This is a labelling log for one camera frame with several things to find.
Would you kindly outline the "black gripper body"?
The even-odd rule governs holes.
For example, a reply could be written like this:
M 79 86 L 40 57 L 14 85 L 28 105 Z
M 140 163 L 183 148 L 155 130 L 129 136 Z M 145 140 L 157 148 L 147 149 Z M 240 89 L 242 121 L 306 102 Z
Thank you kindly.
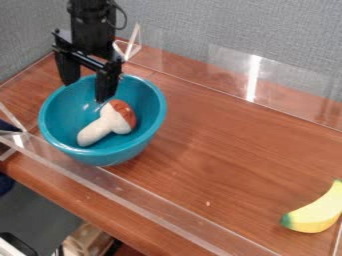
M 116 12 L 124 13 L 115 0 L 68 0 L 71 29 L 53 31 L 55 53 L 81 52 L 111 60 L 112 41 L 117 30 Z

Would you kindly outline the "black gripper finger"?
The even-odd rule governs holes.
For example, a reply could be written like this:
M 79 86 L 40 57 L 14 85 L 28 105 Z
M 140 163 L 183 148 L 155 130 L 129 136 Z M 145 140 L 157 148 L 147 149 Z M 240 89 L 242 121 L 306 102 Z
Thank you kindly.
M 107 66 L 96 72 L 95 98 L 97 103 L 105 102 L 116 93 L 121 74 L 121 66 Z
M 55 61 L 64 85 L 75 83 L 80 78 L 80 63 L 71 53 L 56 52 Z

